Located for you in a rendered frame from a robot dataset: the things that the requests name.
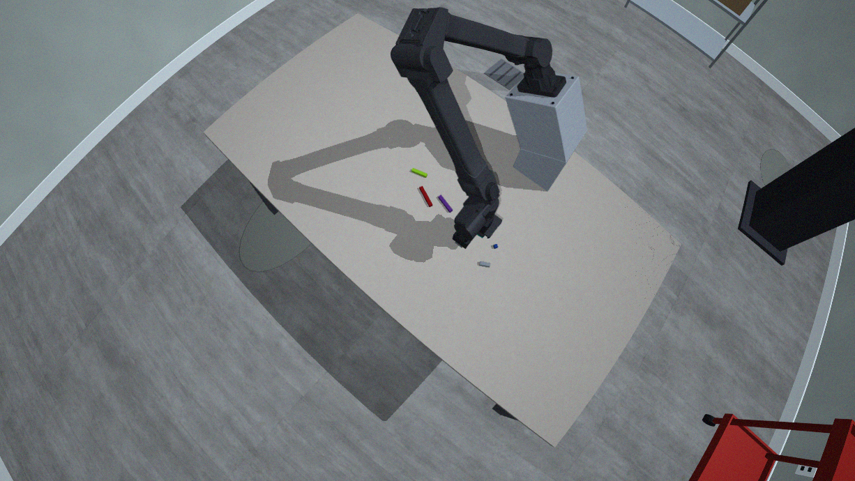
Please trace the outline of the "red rod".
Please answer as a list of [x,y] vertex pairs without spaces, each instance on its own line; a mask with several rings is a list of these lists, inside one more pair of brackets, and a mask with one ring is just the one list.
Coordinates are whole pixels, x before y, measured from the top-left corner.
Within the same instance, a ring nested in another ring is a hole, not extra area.
[[425,192],[423,186],[419,187],[419,189],[421,191],[421,194],[423,194],[424,198],[426,199],[428,206],[432,207],[432,202],[429,200],[429,197],[428,197],[427,193]]

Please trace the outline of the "purple rod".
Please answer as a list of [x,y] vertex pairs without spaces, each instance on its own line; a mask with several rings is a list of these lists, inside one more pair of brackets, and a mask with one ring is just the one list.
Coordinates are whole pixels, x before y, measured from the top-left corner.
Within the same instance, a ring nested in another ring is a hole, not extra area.
[[453,209],[448,205],[448,202],[446,202],[446,200],[442,197],[442,195],[438,196],[438,198],[442,202],[442,204],[446,207],[446,209],[448,210],[449,213],[453,212]]

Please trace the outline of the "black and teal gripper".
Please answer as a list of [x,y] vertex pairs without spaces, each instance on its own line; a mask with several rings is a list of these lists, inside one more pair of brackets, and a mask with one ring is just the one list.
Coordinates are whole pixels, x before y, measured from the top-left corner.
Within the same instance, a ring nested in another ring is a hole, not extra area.
[[490,238],[490,236],[493,234],[493,232],[495,232],[495,230],[496,230],[496,229],[498,229],[498,227],[500,226],[501,221],[502,221],[502,220],[501,220],[501,218],[499,218],[498,216],[496,216],[496,215],[494,214],[494,215],[493,215],[493,221],[492,221],[492,224],[491,224],[491,226],[487,229],[487,231],[485,232],[485,234],[481,234],[481,233],[479,232],[479,234],[477,234],[477,235],[481,236],[481,238],[483,238],[484,236],[487,236],[487,238]]

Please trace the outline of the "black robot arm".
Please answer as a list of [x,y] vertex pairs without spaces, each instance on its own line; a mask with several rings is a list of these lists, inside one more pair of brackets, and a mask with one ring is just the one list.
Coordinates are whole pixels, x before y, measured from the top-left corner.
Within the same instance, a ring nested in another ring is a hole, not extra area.
[[515,65],[524,64],[524,78],[517,86],[522,93],[555,98],[566,78],[555,75],[550,64],[552,45],[546,38],[506,33],[451,15],[442,7],[413,8],[410,12],[391,57],[400,76],[407,78],[421,97],[453,159],[457,181],[469,196],[455,216],[453,234],[455,244],[466,249],[474,236],[485,234],[491,226],[500,194],[493,171],[482,159],[449,86],[447,78],[453,67],[444,50],[445,41],[504,54]]

